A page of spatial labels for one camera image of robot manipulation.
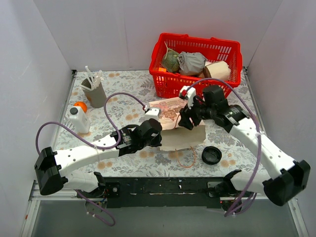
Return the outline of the beige paper bag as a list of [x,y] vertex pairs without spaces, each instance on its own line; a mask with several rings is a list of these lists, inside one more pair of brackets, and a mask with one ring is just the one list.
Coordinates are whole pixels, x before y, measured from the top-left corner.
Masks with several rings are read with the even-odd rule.
[[[180,125],[180,119],[184,116],[180,115],[180,110],[186,106],[187,102],[178,97],[156,100],[149,103],[150,108],[160,109],[158,116],[162,125],[162,146],[159,147],[158,153],[165,155],[172,153],[178,164],[183,168],[191,168],[197,160],[197,152],[195,147],[202,144],[206,139],[206,125],[200,121],[192,130],[188,130]],[[179,154],[184,150],[191,150],[193,162],[182,164]]]

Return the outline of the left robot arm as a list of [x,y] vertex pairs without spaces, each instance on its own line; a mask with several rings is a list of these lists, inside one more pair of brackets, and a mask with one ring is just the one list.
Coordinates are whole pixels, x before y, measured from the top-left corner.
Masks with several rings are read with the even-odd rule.
[[79,146],[62,151],[44,148],[35,163],[35,172],[42,196],[61,189],[82,190],[93,197],[101,197],[105,180],[98,172],[82,173],[83,166],[104,159],[134,154],[143,148],[161,145],[162,126],[151,118],[141,125],[128,125],[95,141],[92,146]]

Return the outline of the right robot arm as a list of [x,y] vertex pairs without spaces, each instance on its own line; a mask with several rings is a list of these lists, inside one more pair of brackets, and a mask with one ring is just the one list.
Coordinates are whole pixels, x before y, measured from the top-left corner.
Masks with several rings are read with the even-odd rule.
[[187,104],[180,110],[179,126],[192,130],[202,120],[213,120],[254,155],[260,155],[259,163],[268,173],[252,175],[240,169],[234,170],[212,189],[212,193],[235,196],[246,190],[265,194],[272,203],[283,206],[306,188],[311,169],[306,161],[298,162],[279,149],[257,129],[250,113],[239,105],[228,104],[220,86],[205,87],[202,93],[203,98],[200,98],[194,87],[182,87],[179,97]]

